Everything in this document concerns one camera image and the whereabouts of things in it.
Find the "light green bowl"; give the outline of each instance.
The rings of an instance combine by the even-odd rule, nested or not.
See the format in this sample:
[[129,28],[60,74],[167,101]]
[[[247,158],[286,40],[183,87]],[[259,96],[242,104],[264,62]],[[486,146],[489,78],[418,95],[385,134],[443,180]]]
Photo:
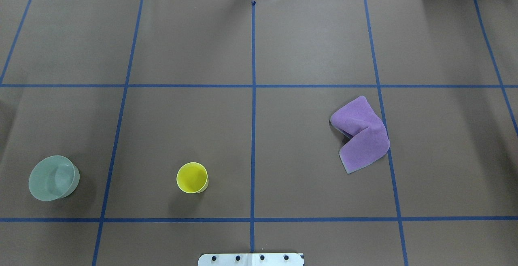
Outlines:
[[52,201],[69,196],[79,183],[79,170],[61,155],[39,162],[29,177],[29,190],[34,198]]

